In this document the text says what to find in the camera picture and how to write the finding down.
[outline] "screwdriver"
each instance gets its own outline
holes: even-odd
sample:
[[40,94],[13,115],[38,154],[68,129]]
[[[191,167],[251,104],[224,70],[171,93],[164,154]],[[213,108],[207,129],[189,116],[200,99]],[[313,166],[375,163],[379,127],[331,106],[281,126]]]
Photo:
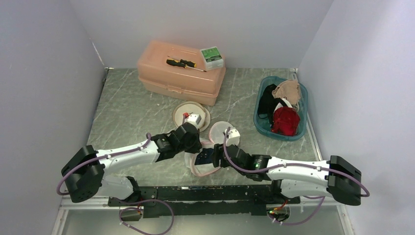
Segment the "screwdriver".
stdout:
[[[170,57],[170,58],[172,58],[173,60],[177,60],[177,61],[179,61],[178,59],[173,58],[173,57],[171,57],[171,56],[167,56],[167,57]],[[187,61],[187,60],[182,60],[182,59],[180,59],[180,63],[183,63],[183,64],[185,64],[185,65],[187,65],[187,66],[189,66],[189,67],[192,67],[192,68],[195,68],[195,67],[196,67],[196,64],[195,64],[195,63],[193,63],[193,62],[191,62],[191,61]]]
[[174,59],[167,59],[166,60],[166,63],[168,65],[171,65],[171,66],[178,66],[178,67],[183,67],[183,68],[191,68],[191,69],[194,69],[194,70],[199,70],[199,71],[207,72],[206,70],[200,70],[200,69],[197,69],[197,68],[189,67],[189,66],[187,66],[187,65],[185,65],[183,63],[180,63],[179,61],[174,60]]

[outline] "pink tackle box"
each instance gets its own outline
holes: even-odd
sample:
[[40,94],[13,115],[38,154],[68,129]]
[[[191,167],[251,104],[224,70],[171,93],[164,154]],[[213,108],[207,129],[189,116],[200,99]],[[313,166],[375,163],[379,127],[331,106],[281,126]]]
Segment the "pink tackle box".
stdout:
[[226,68],[203,72],[171,66],[166,63],[168,56],[192,61],[196,68],[205,69],[200,50],[151,41],[137,62],[138,79],[145,88],[178,99],[214,105]]

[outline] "beige cloth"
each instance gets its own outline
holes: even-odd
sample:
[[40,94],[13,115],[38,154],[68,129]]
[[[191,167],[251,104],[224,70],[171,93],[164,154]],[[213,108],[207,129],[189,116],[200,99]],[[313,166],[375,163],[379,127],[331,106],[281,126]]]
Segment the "beige cloth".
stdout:
[[300,84],[296,80],[283,81],[272,91],[272,95],[274,98],[285,98],[290,104],[296,105],[300,100]]

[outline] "blue object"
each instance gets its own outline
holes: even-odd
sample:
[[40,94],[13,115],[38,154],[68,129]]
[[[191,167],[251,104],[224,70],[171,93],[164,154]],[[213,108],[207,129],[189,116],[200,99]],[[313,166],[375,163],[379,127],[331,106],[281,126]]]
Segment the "blue object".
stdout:
[[284,136],[277,133],[271,132],[271,125],[268,121],[266,115],[258,116],[258,105],[259,100],[261,99],[262,94],[267,86],[271,84],[279,85],[281,82],[286,81],[286,79],[277,77],[277,76],[269,76],[262,80],[261,86],[259,87],[258,97],[256,98],[256,105],[255,105],[255,113],[254,113],[254,124],[257,131],[265,136],[268,136],[272,139],[282,140],[282,141],[296,141],[301,138],[305,134],[305,129],[307,128],[307,106],[308,106],[308,92],[305,86],[300,83],[300,90],[301,90],[301,99],[299,101],[299,111],[297,111],[300,117],[300,123],[297,128],[297,133],[295,136]]
[[195,165],[204,165],[212,163],[213,148],[203,148],[196,156]]

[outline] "red cloth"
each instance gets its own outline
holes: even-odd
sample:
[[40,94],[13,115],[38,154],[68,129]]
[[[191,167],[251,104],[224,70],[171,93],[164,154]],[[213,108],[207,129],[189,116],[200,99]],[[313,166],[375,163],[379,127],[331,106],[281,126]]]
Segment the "red cloth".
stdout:
[[297,131],[300,117],[296,110],[290,107],[281,107],[274,112],[274,125],[271,131],[285,136],[294,136]]

